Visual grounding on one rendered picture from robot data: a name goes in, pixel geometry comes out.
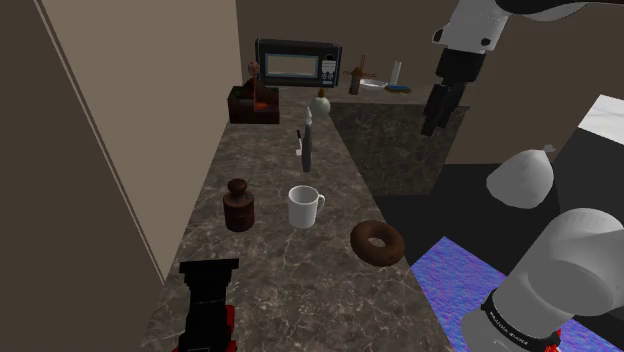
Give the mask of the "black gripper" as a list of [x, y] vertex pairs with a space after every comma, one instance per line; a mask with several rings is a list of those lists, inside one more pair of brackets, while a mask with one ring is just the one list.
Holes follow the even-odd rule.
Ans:
[[461, 101], [466, 83], [477, 79], [485, 58], [485, 54], [479, 53], [448, 48], [442, 51], [435, 74], [442, 79], [443, 85], [435, 84], [428, 97], [423, 110], [422, 135], [432, 136], [441, 118], [442, 127], [446, 127]]

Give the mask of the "pale round bottle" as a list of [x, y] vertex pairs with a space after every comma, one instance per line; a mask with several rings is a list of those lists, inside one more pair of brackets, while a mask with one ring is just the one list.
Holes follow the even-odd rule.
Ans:
[[309, 105], [314, 118], [326, 118], [330, 114], [331, 103], [325, 96], [325, 89], [320, 88], [317, 96], [313, 98]]

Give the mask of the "grey pen-shaped tool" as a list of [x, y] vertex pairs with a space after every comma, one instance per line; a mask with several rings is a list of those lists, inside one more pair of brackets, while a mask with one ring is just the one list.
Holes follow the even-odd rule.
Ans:
[[302, 168], [304, 172], [311, 171], [312, 156], [312, 112], [306, 109], [305, 133], [302, 140]]

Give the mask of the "black microwave oven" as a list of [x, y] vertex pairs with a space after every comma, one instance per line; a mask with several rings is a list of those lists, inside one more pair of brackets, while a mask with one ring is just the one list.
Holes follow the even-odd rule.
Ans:
[[342, 47], [336, 43], [257, 38], [259, 79], [267, 86], [335, 88]]

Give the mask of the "chocolate doughnut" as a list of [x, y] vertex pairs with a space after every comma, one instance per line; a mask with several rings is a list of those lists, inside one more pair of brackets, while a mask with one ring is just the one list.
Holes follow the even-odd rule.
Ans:
[[361, 260], [377, 267], [396, 264], [405, 252], [401, 234], [394, 227], [378, 220], [358, 223], [351, 231], [350, 245]]

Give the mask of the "white mug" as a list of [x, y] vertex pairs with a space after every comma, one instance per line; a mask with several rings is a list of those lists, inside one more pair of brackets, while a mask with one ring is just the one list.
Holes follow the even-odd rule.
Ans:
[[288, 193], [288, 215], [290, 224], [297, 229], [309, 229], [322, 211], [326, 198], [317, 189], [298, 185]]

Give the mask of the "blue purple patterned robot stand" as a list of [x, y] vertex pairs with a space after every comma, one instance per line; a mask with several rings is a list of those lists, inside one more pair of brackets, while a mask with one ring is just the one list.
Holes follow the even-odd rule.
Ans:
[[[455, 352], [470, 352], [463, 316], [480, 306], [505, 275], [450, 239], [440, 239], [411, 269]], [[571, 319], [562, 326], [562, 352], [624, 352]]]

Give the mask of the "dark red open box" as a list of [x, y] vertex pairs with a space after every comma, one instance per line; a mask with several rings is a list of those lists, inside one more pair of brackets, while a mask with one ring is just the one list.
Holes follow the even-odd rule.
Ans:
[[256, 78], [233, 86], [227, 98], [231, 124], [279, 124], [279, 89]]

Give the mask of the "brown knobbed jar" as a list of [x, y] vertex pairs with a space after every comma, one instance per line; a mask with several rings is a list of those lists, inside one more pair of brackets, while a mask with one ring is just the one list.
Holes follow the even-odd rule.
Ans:
[[244, 232], [254, 225], [254, 195], [247, 190], [244, 179], [228, 182], [228, 192], [223, 197], [226, 227], [233, 232]]

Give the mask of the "black and red blocky appliance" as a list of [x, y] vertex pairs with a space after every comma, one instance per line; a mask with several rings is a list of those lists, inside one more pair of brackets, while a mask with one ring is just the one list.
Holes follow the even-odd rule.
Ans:
[[181, 262], [179, 273], [190, 292], [185, 331], [171, 352], [237, 352], [235, 307], [226, 304], [226, 291], [239, 259]]

